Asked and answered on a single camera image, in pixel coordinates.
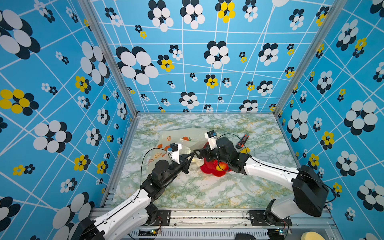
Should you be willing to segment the red flower-shaped plate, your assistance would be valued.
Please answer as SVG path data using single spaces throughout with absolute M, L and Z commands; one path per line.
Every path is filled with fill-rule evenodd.
M 216 166 L 218 163 L 221 163 L 221 162 L 218 162 L 217 160 L 214 160 L 212 162 L 207 162 L 205 159 L 204 159 L 204 163 L 202 166 L 200 166 L 200 170 L 204 173 L 204 174 L 207 174 L 207 175 L 213 175 L 215 177 L 223 177 L 226 173 L 228 172 L 231 172 L 230 168 L 229 168 L 229 171 L 228 172 L 218 172 L 216 170 Z

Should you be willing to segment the translucent cream plastic bag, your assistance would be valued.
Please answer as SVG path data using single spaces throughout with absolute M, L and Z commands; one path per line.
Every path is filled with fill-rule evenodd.
M 179 155 L 189 155 L 194 150 L 202 149 L 208 142 L 205 134 L 209 130 L 206 128 L 186 128 L 171 131 L 161 131 L 160 138 L 157 141 L 156 149 L 152 150 L 147 163 L 148 171 L 151 173 L 156 168 L 156 163 L 165 160 L 168 162 L 171 170 L 175 168 L 176 163 L 170 156 L 172 147 L 170 144 L 178 145 Z

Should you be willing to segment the red yellow mango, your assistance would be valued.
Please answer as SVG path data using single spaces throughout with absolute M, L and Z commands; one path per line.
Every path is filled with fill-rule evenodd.
M 216 170 L 218 172 L 228 172 L 229 171 L 229 167 L 226 163 L 218 163 L 217 166 L 216 166 Z

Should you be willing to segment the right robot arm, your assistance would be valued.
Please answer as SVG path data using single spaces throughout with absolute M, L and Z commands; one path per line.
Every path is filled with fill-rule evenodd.
M 289 168 L 267 163 L 239 152 L 226 137 L 209 138 L 206 146 L 194 153 L 199 159 L 224 163 L 235 173 L 263 178 L 290 190 L 291 195 L 272 199 L 264 211 L 264 219 L 271 226 L 297 214 L 322 216 L 331 188 L 309 166 Z

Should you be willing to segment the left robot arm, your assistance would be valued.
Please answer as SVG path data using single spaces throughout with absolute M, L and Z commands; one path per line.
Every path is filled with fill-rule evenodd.
M 106 214 L 91 220 L 85 218 L 75 228 L 70 240 L 120 240 L 131 231 L 152 223 L 156 219 L 158 208 L 154 205 L 165 188 L 179 173 L 189 173 L 189 167 L 195 154 L 180 155 L 179 161 L 169 163 L 166 160 L 156 162 L 151 174 L 131 197 Z

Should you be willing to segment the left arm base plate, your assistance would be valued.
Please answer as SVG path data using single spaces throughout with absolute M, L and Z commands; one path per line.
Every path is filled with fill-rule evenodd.
M 157 210 L 149 215 L 144 223 L 145 226 L 169 226 L 171 220 L 171 210 Z

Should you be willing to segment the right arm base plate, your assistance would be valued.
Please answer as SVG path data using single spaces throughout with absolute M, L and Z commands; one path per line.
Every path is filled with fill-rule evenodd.
M 249 210 L 246 219 L 254 227 L 291 227 L 292 221 L 289 218 L 279 219 L 273 214 L 265 213 L 265 210 Z

